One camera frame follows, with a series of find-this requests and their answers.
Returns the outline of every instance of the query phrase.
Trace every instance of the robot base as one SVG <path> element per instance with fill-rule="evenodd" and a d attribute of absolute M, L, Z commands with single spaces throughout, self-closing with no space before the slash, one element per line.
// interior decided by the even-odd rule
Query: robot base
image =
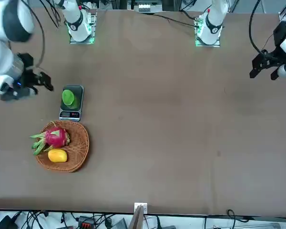
<path fill-rule="evenodd" d="M 204 21 L 201 17 L 197 18 L 196 20 L 194 20 L 194 25 L 198 25 L 199 28 L 194 28 L 195 31 L 195 46 L 200 47 L 200 46 L 204 46 L 204 47 L 220 47 L 220 35 L 218 37 L 218 40 L 211 45 L 205 44 L 202 42 L 202 40 L 198 37 L 198 31 L 201 29 L 201 27 L 204 25 Z"/>
<path fill-rule="evenodd" d="M 72 36 L 70 36 L 70 44 L 93 44 L 95 41 L 95 27 L 96 27 L 96 16 L 97 12 L 95 14 L 92 14 L 90 12 L 87 13 L 88 15 L 88 30 L 92 31 L 91 35 L 89 35 L 84 41 L 82 42 L 76 42 Z"/>

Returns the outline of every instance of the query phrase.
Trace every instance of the digital scale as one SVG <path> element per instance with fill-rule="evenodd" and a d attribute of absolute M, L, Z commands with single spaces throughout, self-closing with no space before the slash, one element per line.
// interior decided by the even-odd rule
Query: digital scale
<path fill-rule="evenodd" d="M 70 90 L 73 92 L 74 96 L 80 101 L 79 108 L 70 109 L 61 100 L 61 111 L 59 113 L 59 120 L 68 120 L 78 122 L 82 116 L 82 102 L 84 99 L 84 87 L 81 85 L 67 85 L 63 88 L 64 90 Z"/>

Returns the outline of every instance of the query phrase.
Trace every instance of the woven basket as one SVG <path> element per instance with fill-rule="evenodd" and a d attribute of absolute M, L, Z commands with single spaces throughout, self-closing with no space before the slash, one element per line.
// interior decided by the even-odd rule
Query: woven basket
<path fill-rule="evenodd" d="M 89 151 L 89 137 L 85 127 L 79 123 L 70 121 L 54 121 L 48 123 L 41 131 L 44 132 L 56 126 L 64 128 L 70 135 L 70 143 L 62 149 L 66 151 L 68 160 L 62 163 L 51 162 L 48 158 L 48 152 L 41 152 L 36 156 L 39 164 L 45 169 L 60 172 L 74 172 L 84 163 Z"/>

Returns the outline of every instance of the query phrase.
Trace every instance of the cable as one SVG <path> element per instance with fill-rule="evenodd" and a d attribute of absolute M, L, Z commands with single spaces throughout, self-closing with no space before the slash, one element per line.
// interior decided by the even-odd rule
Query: cable
<path fill-rule="evenodd" d="M 89 7 L 86 6 L 85 4 L 81 3 L 81 7 L 84 9 L 84 10 L 89 10 Z"/>
<path fill-rule="evenodd" d="M 196 17 L 191 17 L 186 11 L 180 10 L 180 12 L 184 13 L 189 19 L 195 20 Z"/>
<path fill-rule="evenodd" d="M 210 8 L 211 6 L 212 6 L 212 4 L 209 5 L 209 6 L 204 10 L 204 12 L 206 12 L 206 11 L 208 10 L 208 8 Z"/>
<path fill-rule="evenodd" d="M 207 218 L 208 218 L 209 216 L 222 217 L 223 215 L 207 215 L 207 216 L 205 216 L 205 217 L 204 217 L 204 229 L 206 229 L 206 220 L 207 220 Z M 247 222 L 249 222 L 249 219 L 246 219 L 246 220 L 237 219 L 237 218 L 236 218 L 236 215 L 235 215 L 235 213 L 234 213 L 234 211 L 231 210 L 231 209 L 228 209 L 228 210 L 227 210 L 227 216 L 228 216 L 230 219 L 233 219 L 233 226 L 231 227 L 231 229 L 234 229 L 236 221 L 239 221 L 239 222 L 242 222 L 242 223 L 247 223 Z"/>
<path fill-rule="evenodd" d="M 266 43 L 265 43 L 265 45 L 263 46 L 263 48 L 262 48 L 262 50 L 265 48 L 265 46 L 267 45 L 267 43 L 268 43 L 268 40 L 270 39 L 270 37 L 272 37 L 273 36 L 273 33 L 268 37 L 268 39 L 267 39 L 267 41 L 266 41 Z"/>
<path fill-rule="evenodd" d="M 59 27 L 59 23 L 61 22 L 61 16 L 59 15 L 59 13 L 57 12 L 56 8 L 55 8 L 55 3 L 54 0 L 52 0 L 52 3 L 50 2 L 50 0 L 46 0 L 46 2 L 50 5 L 52 13 L 54 14 L 56 23 Z"/>
<path fill-rule="evenodd" d="M 68 226 L 66 224 L 66 219 L 65 219 L 65 213 L 64 212 L 61 213 L 61 221 L 62 221 L 61 223 L 64 223 L 65 227 L 68 228 Z"/>
<path fill-rule="evenodd" d="M 247 222 L 249 222 L 248 219 L 245 219 L 245 220 L 237 219 L 237 218 L 236 218 L 236 215 L 235 215 L 235 213 L 234 213 L 234 211 L 231 210 L 231 209 L 228 209 L 228 210 L 227 210 L 227 216 L 228 216 L 230 219 L 233 219 L 234 221 L 237 220 L 238 222 L 241 222 L 241 223 L 247 223 Z"/>
<path fill-rule="evenodd" d="M 34 220 L 33 220 L 33 222 L 32 222 L 31 228 L 33 228 L 34 222 L 37 221 L 39 228 L 40 228 L 40 229 L 43 229 L 42 225 L 39 223 L 39 220 L 38 220 L 38 216 L 39 216 L 40 214 L 42 214 L 42 212 L 39 212 L 38 214 L 33 213 L 33 218 L 34 218 Z"/>
<path fill-rule="evenodd" d="M 70 213 L 71 213 L 72 217 L 76 220 L 76 222 L 78 222 L 78 218 L 74 217 L 72 212 L 70 212 Z"/>
<path fill-rule="evenodd" d="M 144 219 L 145 219 L 145 222 L 146 222 L 146 225 L 147 225 L 147 229 L 149 229 L 148 222 L 147 222 L 147 218 L 146 218 L 145 215 L 144 215 Z"/>
<path fill-rule="evenodd" d="M 157 217 L 157 229 L 162 229 L 160 219 L 158 216 L 156 216 L 156 217 Z"/>
<path fill-rule="evenodd" d="M 51 15 L 50 15 L 50 13 L 49 13 L 47 7 L 46 7 L 45 4 L 43 3 L 43 1 L 42 1 L 42 0 L 39 0 L 39 1 L 40 1 L 40 3 L 43 5 L 44 9 L 46 10 L 48 16 L 50 17 L 50 19 L 51 19 L 51 21 L 53 22 L 53 24 L 55 25 L 55 27 L 58 28 L 58 25 L 56 25 L 55 21 L 54 21 L 53 18 L 51 17 Z"/>
<path fill-rule="evenodd" d="M 185 22 L 182 22 L 182 21 L 177 21 L 177 20 L 175 20 L 175 19 L 168 18 L 168 17 L 162 16 L 162 15 L 159 15 L 159 14 L 153 14 L 153 16 L 157 16 L 157 17 L 165 18 L 165 19 L 168 19 L 168 20 L 171 20 L 171 21 L 175 21 L 175 22 L 180 23 L 180 24 L 183 24 L 183 25 L 187 25 L 187 26 L 195 27 L 194 25 L 191 25 L 191 24 L 188 24 L 188 23 L 185 23 Z"/>
<path fill-rule="evenodd" d="M 274 61 L 278 61 L 277 58 L 275 58 L 275 57 L 273 57 L 273 56 L 266 55 L 266 54 L 264 54 L 263 52 L 261 52 L 261 51 L 258 49 L 258 47 L 254 44 L 253 39 L 252 39 L 252 34 L 251 34 L 252 19 L 253 19 L 253 15 L 254 15 L 254 13 L 255 13 L 255 11 L 256 11 L 256 8 L 257 8 L 258 4 L 260 3 L 260 1 L 261 1 L 261 0 L 257 0 L 256 4 L 255 4 L 255 6 L 254 6 L 254 8 L 253 8 L 253 10 L 252 10 L 251 16 L 250 16 L 250 21 L 249 21 L 249 39 L 250 39 L 250 42 L 251 42 L 253 48 L 254 48 L 259 54 L 261 54 L 262 56 L 264 56 L 264 58 L 269 58 L 269 59 L 272 59 L 272 60 L 274 60 Z"/>
<path fill-rule="evenodd" d="M 106 217 L 105 217 L 105 219 L 103 220 L 103 221 L 101 221 L 96 227 L 95 227 L 95 229 L 97 229 L 102 223 L 104 223 L 104 221 L 106 220 Z"/>
<path fill-rule="evenodd" d="M 197 0 L 191 1 L 189 4 L 187 4 L 185 7 L 183 7 L 180 11 L 183 11 L 186 7 L 188 7 L 188 6 L 191 5 L 191 4 L 195 5 L 196 2 L 197 2 Z"/>
<path fill-rule="evenodd" d="M 42 35 L 42 51 L 41 51 L 41 56 L 40 56 L 40 59 L 38 60 L 37 64 L 35 64 L 34 66 L 30 66 L 27 68 L 27 70 L 29 69 L 33 69 L 33 68 L 39 68 L 39 66 L 41 65 L 42 61 L 43 61 L 43 58 L 44 58 L 44 53 L 45 53 L 45 36 L 44 36 L 44 30 L 43 30 L 43 27 L 41 25 L 41 22 L 40 20 L 38 19 L 37 15 L 35 14 L 35 12 L 32 10 L 32 8 L 24 1 L 24 0 L 21 0 L 22 3 L 24 5 L 26 5 L 26 7 L 29 8 L 29 10 L 31 11 L 31 13 L 33 14 L 33 16 L 35 17 L 36 21 L 38 22 L 39 26 L 40 26 L 40 29 L 41 29 L 41 35 Z"/>

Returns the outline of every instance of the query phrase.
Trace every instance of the brown table surface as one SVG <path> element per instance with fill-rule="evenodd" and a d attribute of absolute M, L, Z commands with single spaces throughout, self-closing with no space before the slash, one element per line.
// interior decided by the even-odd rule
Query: brown table surface
<path fill-rule="evenodd" d="M 36 12 L 55 91 L 0 101 L 0 208 L 133 212 L 147 202 L 149 213 L 286 217 L 286 79 L 271 81 L 274 69 L 249 79 L 249 14 L 228 14 L 221 48 L 202 48 L 191 27 L 122 10 L 100 12 L 94 45 L 69 45 L 66 28 Z M 258 47 L 277 24 L 255 16 Z M 37 60 L 38 25 L 12 49 Z M 44 170 L 28 138 L 58 119 L 67 84 L 85 87 L 92 139 L 71 174 Z"/>

